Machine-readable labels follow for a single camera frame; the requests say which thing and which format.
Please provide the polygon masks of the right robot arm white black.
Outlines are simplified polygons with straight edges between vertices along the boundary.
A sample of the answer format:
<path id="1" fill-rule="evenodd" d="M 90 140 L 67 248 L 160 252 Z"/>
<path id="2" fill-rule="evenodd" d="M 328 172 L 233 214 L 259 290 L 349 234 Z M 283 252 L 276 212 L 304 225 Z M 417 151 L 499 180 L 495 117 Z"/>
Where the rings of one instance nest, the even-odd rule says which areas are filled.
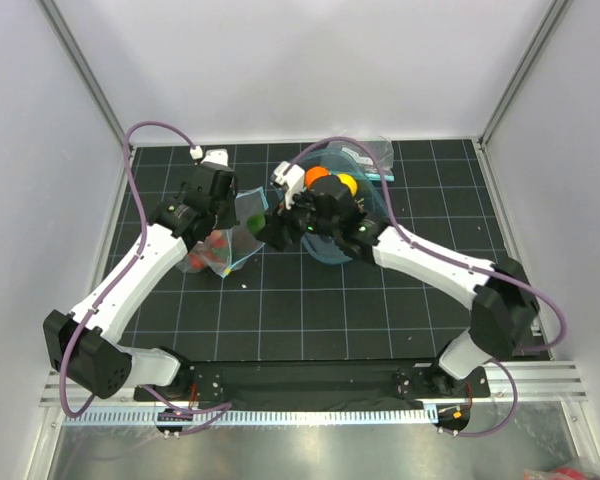
<path id="1" fill-rule="evenodd" d="M 449 397 L 490 360 L 509 360 L 539 312 L 521 264 L 459 254 L 364 209 L 335 175 L 314 180 L 252 216 L 248 228 L 283 251 L 304 235 L 328 237 L 349 258 L 400 272 L 453 298 L 470 313 L 466 330 L 449 341 L 416 380 L 423 392 Z"/>

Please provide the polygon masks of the green lime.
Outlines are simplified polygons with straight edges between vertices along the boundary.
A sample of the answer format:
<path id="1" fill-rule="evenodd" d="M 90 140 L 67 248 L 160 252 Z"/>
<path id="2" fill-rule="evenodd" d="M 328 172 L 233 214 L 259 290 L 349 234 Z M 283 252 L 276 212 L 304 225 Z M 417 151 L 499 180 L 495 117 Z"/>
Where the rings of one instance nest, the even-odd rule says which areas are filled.
<path id="1" fill-rule="evenodd" d="M 247 220 L 247 228 L 252 235 L 257 235 L 265 226 L 266 218 L 263 213 L 255 214 Z"/>

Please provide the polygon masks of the red cherry fruit cluster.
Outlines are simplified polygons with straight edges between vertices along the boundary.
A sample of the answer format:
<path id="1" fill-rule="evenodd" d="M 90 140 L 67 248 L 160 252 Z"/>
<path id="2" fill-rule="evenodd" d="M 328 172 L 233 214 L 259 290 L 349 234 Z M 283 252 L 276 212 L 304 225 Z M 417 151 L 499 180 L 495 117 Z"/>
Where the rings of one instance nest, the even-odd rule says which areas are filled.
<path id="1" fill-rule="evenodd" d="M 188 265 L 194 272 L 205 268 L 222 272 L 230 260 L 228 232 L 214 230 L 204 241 L 193 247 L 187 258 Z"/>

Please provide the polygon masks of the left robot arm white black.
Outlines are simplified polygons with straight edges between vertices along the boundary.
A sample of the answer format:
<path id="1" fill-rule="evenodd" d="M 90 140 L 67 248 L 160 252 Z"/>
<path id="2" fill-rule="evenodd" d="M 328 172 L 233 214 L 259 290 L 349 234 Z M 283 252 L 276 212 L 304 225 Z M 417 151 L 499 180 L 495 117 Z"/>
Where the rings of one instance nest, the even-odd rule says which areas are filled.
<path id="1" fill-rule="evenodd" d="M 236 196 L 233 169 L 209 161 L 194 165 L 177 196 L 145 217 L 140 236 L 102 283 L 69 313 L 54 310 L 47 316 L 47 350 L 63 382 L 73 381 L 100 399 L 145 384 L 170 400 L 188 395 L 192 377 L 183 356 L 119 342 L 163 276 L 212 232 L 236 225 Z"/>

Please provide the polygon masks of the clear zip top bag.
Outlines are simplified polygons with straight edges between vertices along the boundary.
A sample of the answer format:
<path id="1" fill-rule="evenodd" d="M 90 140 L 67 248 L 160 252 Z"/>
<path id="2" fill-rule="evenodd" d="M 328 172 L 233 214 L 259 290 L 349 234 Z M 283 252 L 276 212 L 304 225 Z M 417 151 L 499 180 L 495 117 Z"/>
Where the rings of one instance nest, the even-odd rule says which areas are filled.
<path id="1" fill-rule="evenodd" d="M 235 200 L 235 208 L 239 223 L 231 229 L 225 230 L 228 232 L 230 247 L 229 264 L 222 272 L 205 268 L 210 269 L 214 274 L 221 278 L 225 278 L 234 271 L 241 269 L 246 261 L 254 254 L 258 253 L 264 246 L 263 242 L 258 241 L 249 232 L 247 228 L 247 220 L 249 217 L 255 214 L 265 212 L 268 208 L 265 190 L 262 187 L 258 187 L 251 190 L 240 191 Z M 199 273 L 203 271 L 201 270 L 194 272 L 189 267 L 187 258 L 188 253 L 176 264 L 176 268 L 182 273 Z"/>

